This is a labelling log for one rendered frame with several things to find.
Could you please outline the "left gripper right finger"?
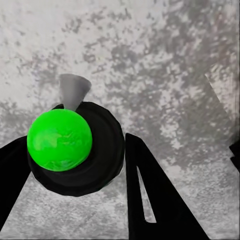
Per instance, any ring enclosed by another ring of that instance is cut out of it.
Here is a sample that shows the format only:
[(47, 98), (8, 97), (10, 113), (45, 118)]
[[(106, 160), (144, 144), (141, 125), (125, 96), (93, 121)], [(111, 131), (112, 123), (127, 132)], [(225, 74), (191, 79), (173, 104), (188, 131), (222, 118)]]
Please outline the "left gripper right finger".
[[(124, 162), (129, 240), (210, 240), (145, 142), (130, 133)], [(137, 167), (156, 223), (145, 220)]]

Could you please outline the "insectifuge atomizer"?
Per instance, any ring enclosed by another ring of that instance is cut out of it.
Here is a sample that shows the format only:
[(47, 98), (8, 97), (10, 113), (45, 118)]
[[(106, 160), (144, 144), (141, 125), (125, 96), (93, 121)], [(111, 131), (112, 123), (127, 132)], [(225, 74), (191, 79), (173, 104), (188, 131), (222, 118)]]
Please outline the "insectifuge atomizer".
[(61, 74), (58, 82), (62, 104), (29, 128), (28, 165), (46, 189), (81, 197), (98, 192), (120, 175), (126, 141), (108, 109), (83, 101), (92, 88), (90, 80)]

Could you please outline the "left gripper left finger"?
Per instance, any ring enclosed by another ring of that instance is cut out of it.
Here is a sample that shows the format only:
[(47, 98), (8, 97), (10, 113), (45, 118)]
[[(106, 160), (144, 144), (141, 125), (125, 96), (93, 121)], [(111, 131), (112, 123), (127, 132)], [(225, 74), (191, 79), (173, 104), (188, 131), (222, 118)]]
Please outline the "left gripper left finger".
[(0, 148), (0, 232), (30, 173), (27, 136)]

